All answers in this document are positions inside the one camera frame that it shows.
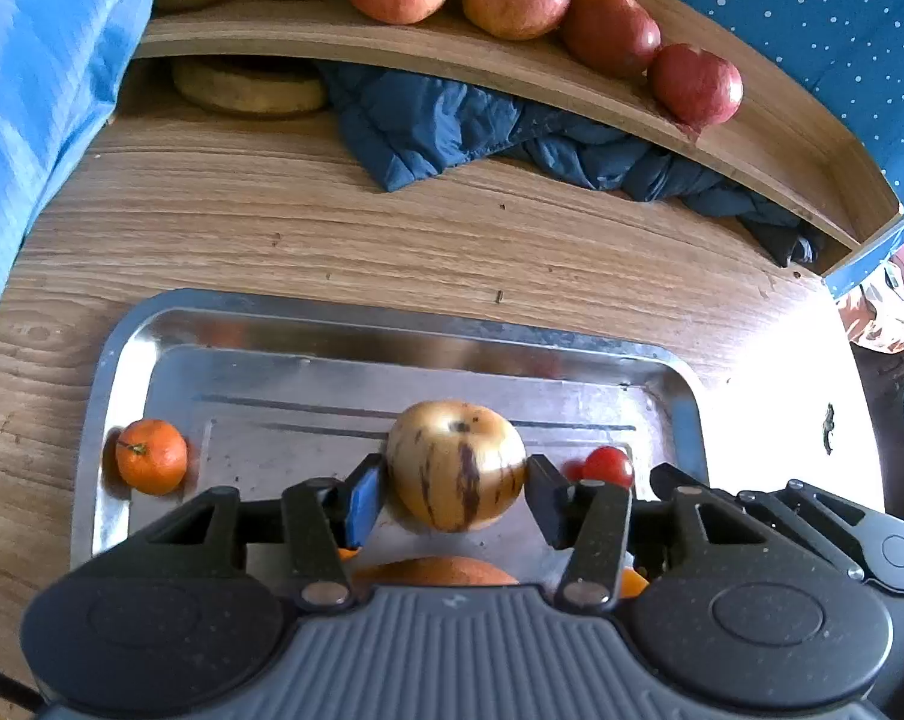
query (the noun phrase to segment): metal tray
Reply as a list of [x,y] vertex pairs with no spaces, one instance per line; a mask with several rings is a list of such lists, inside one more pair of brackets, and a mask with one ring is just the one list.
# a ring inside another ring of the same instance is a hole
[[[213,485],[242,499],[277,497],[311,476],[343,478],[383,446],[392,420],[420,400],[488,406],[525,447],[556,464],[599,445],[631,456],[636,491],[671,463],[707,481],[701,385],[657,346],[476,319],[260,295],[175,290],[134,308],[98,361],[79,447],[71,564]],[[190,447],[180,490],[131,493],[108,461],[129,422],[175,424]],[[567,556],[549,549],[525,499],[472,533],[414,532],[383,512],[349,565],[455,554],[489,560],[520,581],[551,584]],[[263,581],[280,567],[249,553]]]

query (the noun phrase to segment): striped yellow fruit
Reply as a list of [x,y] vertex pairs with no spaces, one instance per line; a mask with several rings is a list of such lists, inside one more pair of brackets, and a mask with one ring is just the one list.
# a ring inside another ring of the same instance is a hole
[[506,418],[460,400],[417,403],[386,447],[392,488],[416,519],[448,533],[491,524],[525,483],[525,445]]

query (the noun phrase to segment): blue polka dot fabric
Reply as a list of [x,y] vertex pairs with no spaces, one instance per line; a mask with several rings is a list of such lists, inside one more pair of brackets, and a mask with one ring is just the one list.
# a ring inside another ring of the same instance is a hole
[[777,63],[841,119],[904,206],[904,0],[682,1]]

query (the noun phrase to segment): blue fabric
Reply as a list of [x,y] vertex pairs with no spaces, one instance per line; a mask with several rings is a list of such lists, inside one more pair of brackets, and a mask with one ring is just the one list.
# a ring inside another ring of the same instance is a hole
[[152,0],[0,0],[0,295],[23,236],[115,107]]
[[316,66],[346,146],[386,191],[498,153],[576,186],[622,190],[637,201],[680,196],[709,217],[795,230],[805,225],[708,167],[568,111],[408,71],[326,61]]
[[[684,1],[777,62],[839,117],[904,206],[904,0]],[[854,273],[829,276],[833,294],[851,289],[902,242],[891,236]]]

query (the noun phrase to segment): screw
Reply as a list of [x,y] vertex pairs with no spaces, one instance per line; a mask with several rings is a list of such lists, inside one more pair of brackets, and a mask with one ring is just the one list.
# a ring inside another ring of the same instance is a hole
[[314,607],[338,607],[348,600],[348,587],[337,581],[313,581],[302,590],[302,600]]
[[612,594],[604,584],[578,579],[570,581],[562,589],[565,600],[577,607],[600,607],[607,604]]

